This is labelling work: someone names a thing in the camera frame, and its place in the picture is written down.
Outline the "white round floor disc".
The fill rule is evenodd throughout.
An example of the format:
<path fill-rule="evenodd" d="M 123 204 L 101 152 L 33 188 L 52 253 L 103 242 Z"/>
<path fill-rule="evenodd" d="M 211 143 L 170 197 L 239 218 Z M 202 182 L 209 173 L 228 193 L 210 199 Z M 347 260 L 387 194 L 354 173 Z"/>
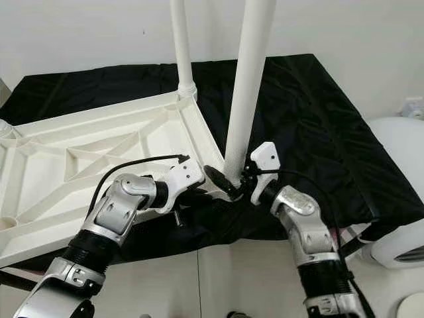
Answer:
<path fill-rule="evenodd" d="M 415 293 L 403 299 L 395 318 L 424 318 L 424 293 Z"/>

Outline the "white wall power socket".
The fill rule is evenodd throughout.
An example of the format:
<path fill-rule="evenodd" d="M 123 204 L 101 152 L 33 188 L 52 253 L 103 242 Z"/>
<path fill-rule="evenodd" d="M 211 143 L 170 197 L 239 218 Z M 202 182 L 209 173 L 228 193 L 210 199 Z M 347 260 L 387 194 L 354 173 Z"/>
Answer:
<path fill-rule="evenodd" d="M 407 98 L 403 104 L 400 115 L 424 121 L 424 97 Z"/>

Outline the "black tablecloth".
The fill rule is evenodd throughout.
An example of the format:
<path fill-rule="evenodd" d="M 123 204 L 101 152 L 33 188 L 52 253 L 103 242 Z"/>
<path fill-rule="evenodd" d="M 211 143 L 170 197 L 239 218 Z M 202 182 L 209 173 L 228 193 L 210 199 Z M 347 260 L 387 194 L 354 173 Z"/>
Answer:
<path fill-rule="evenodd" d="M 82 72 L 25 76 L 0 117 L 23 125 L 178 88 L 175 64 L 108 66 Z M 415 204 L 390 193 L 399 169 L 360 112 L 314 54 L 267 58 L 252 124 L 251 146 L 276 143 L 281 180 L 317 199 L 326 222 L 365 224 L 376 240 L 408 218 Z M 116 263 L 193 252 L 240 239 L 285 239 L 282 225 L 251 203 L 209 201 L 136 225 Z"/>

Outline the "white rounded plastic appliance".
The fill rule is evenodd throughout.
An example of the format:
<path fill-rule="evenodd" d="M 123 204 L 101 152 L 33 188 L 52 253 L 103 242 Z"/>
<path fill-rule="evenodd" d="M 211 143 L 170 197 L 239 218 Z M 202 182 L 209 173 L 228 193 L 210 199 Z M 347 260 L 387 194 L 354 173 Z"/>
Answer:
<path fill-rule="evenodd" d="M 367 245 L 363 258 L 393 270 L 424 268 L 424 119 L 388 116 L 368 124 L 400 172 L 390 193 L 415 206 L 394 230 Z"/>

